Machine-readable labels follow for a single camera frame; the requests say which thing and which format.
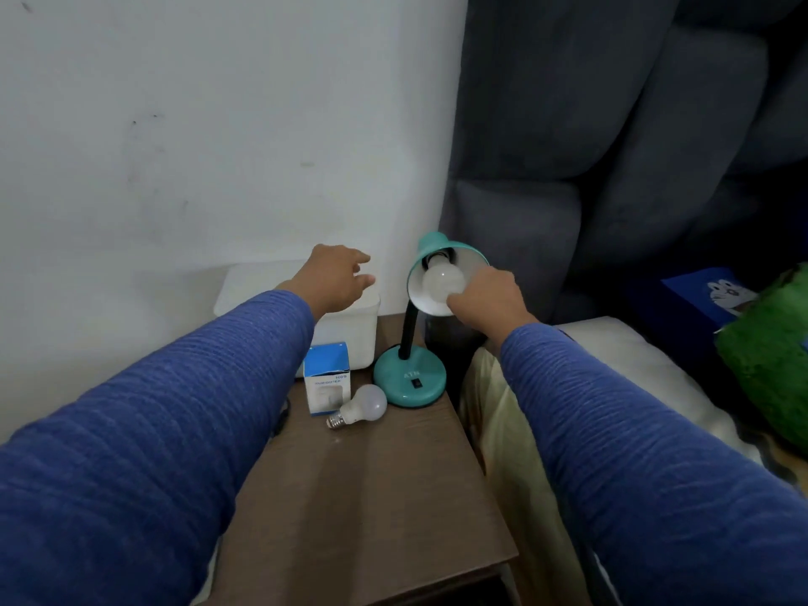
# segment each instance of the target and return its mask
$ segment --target person's right arm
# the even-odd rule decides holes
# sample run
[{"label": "person's right arm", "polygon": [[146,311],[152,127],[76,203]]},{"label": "person's right arm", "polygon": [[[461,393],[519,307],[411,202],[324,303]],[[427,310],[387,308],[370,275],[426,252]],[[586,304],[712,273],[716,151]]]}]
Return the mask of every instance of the person's right arm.
[{"label": "person's right arm", "polygon": [[550,481],[623,604],[808,601],[808,505],[613,372],[485,269],[450,296],[500,348]]}]

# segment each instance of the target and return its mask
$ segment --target wooden table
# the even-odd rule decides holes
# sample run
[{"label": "wooden table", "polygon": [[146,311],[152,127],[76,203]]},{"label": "wooden table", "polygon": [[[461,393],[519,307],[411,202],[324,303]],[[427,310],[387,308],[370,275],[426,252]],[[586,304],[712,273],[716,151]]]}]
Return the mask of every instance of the wooden table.
[{"label": "wooden table", "polygon": [[[402,321],[379,319],[377,356]],[[353,372],[351,386],[371,378]],[[302,382],[289,399],[238,495],[209,606],[413,601],[517,555],[445,394],[338,431],[308,415]]]}]

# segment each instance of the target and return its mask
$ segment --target blue sweater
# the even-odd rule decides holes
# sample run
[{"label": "blue sweater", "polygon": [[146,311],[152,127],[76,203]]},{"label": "blue sweater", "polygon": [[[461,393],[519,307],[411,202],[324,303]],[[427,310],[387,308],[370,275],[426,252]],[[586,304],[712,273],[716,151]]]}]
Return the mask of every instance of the blue sweater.
[{"label": "blue sweater", "polygon": [[[18,431],[0,603],[186,606],[313,332],[267,292]],[[511,334],[502,367],[623,604],[808,601],[792,489],[546,325]]]}]

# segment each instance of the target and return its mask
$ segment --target teal desk lamp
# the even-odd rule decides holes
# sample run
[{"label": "teal desk lamp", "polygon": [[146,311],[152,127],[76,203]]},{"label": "teal desk lamp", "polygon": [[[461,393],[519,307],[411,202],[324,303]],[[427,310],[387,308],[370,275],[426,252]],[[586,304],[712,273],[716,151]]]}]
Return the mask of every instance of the teal desk lamp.
[{"label": "teal desk lamp", "polygon": [[440,232],[430,232],[418,243],[418,257],[407,277],[409,303],[404,316],[401,344],[385,351],[373,368],[373,382],[389,404],[402,408],[429,406],[446,388],[446,368],[437,355],[413,346],[418,311],[451,316],[446,305],[451,293],[462,293],[474,273],[488,261],[477,249],[451,242]]}]

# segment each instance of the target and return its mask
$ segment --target lamp shade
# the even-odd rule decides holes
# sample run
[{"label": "lamp shade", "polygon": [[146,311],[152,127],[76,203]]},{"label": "lamp shade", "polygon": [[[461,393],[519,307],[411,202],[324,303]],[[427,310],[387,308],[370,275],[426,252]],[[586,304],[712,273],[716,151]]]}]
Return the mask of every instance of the lamp shade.
[{"label": "lamp shade", "polygon": [[488,260],[474,247],[430,232],[418,243],[418,256],[409,270],[409,300],[422,313],[451,316],[446,295],[462,292],[477,270],[487,265]]}]

